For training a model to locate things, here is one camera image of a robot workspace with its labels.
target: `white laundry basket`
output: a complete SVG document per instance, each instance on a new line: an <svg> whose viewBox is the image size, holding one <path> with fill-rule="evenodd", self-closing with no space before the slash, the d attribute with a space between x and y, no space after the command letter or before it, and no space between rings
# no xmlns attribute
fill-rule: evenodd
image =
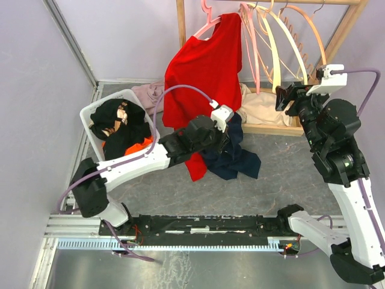
<svg viewBox="0 0 385 289"><path fill-rule="evenodd" d="M88 138L90 139L90 143L95 151L96 157L99 161L104 161L104 153L103 153L103 147L102 147L102 140L99 140L92 130L90 130L90 122L91 122L91 114L93 114L96 111L96 108L101 106L105 101L109 99L114 99L114 98L123 98L127 99L128 101L132 101L133 103L139 105L141 108L143 108L142 104L140 103L139 99L133 93L131 89L124 89L121 90L120 92L113 93L109 96L106 96L105 98L102 98L96 102L93 102L92 104L86 106L80 111L80 118L82 120L85 132L87 133ZM150 118L150 116L146 113L146 121L149 123L150 127L153 128L153 123ZM158 130L156 131L156 139L159 140L159 132Z"/></svg>

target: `wooden frame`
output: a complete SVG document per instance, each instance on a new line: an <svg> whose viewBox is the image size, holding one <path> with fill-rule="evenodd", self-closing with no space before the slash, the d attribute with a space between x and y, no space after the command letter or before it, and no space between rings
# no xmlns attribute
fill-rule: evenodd
<svg viewBox="0 0 385 289"><path fill-rule="evenodd" d="M270 2L270 0L260 0L259 2ZM369 0L275 0L276 3L291 3L291 4L330 4L330 5L349 5L344 16L339 22L336 30L334 31L330 41L325 48L326 59L328 63L333 61L338 49L341 47L343 41L346 39L351 28L361 15L366 4ZM185 1L176 0L178 29L179 29L179 44L182 47L186 43L186 21L185 21ZM321 58L315 67L320 66ZM293 120L293 126L274 126L274 125L253 125L249 123L243 124L243 130L245 133L251 134L275 134L275 135L303 135L302 126L299 123L297 117Z"/></svg>

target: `red cloth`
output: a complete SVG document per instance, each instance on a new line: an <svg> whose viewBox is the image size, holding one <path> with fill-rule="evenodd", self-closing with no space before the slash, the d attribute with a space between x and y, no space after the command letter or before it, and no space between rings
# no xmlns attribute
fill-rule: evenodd
<svg viewBox="0 0 385 289"><path fill-rule="evenodd" d="M237 13L221 15L209 40L192 36L175 55L165 73L165 89L189 84L233 111L241 107L238 72L242 69L241 18ZM210 116L205 97L191 89L175 89L165 96L163 123L174 129L186 127L191 119ZM196 153L186 162L191 179L202 178L206 165Z"/></svg>

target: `black cloth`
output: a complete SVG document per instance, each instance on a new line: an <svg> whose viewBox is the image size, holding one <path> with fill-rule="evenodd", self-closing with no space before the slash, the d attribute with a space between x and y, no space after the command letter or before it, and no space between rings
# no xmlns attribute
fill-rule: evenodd
<svg viewBox="0 0 385 289"><path fill-rule="evenodd" d="M215 150L205 150L200 154L207 168L220 178L229 180L236 179L238 172L244 173L254 179L258 178L260 159L253 152L246 151L240 146L243 141L242 119L235 113L228 122L229 142L225 145L222 153Z"/></svg>
<svg viewBox="0 0 385 289"><path fill-rule="evenodd" d="M106 160L124 156L127 148L151 136L145 115L139 105L126 99L110 99L91 114L90 129L97 138L105 140Z"/></svg>

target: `gray wall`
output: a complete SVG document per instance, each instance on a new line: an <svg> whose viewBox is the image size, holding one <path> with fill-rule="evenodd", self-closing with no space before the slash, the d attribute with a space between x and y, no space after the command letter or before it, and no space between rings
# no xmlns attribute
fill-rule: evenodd
<svg viewBox="0 0 385 289"><path fill-rule="evenodd" d="M26 289L92 87L42 0L0 9L0 280Z"/></svg>
<svg viewBox="0 0 385 289"><path fill-rule="evenodd" d="M175 0L56 0L56 2L98 80L126 81L127 78L131 78L132 81L132 78L162 78L170 60L179 50ZM237 12L239 8L238 1L207 0L207 3L212 6L213 17ZM278 13L284 5L274 4L273 11ZM320 7L319 4L298 4L298 6L308 15L312 15ZM314 23L324 44L332 35L345 9L344 5L325 5L315 14ZM206 14L202 12L199 0L185 0L185 11L186 33L189 38L206 23ZM309 55L309 63L317 62L320 52L309 24L294 10L287 9L283 15L289 18L290 24L294 26L294 32L300 36L304 45L303 52ZM281 59L296 73L298 62L289 41L274 19L270 16L267 19L271 24ZM273 67L270 50L259 38L257 41L264 62ZM262 76L262 69L260 72L261 79L266 79ZM284 67L282 72L283 77L292 78ZM239 77L242 80L251 80L245 45L243 45L243 69Z"/></svg>
<svg viewBox="0 0 385 289"><path fill-rule="evenodd" d="M362 113L357 141L371 170L372 190L378 212L385 224L385 18L383 0L370 0L360 19L343 43L334 63L345 68L376 67L382 79ZM373 73L348 76L346 88L334 97L345 98L359 106L374 80Z"/></svg>

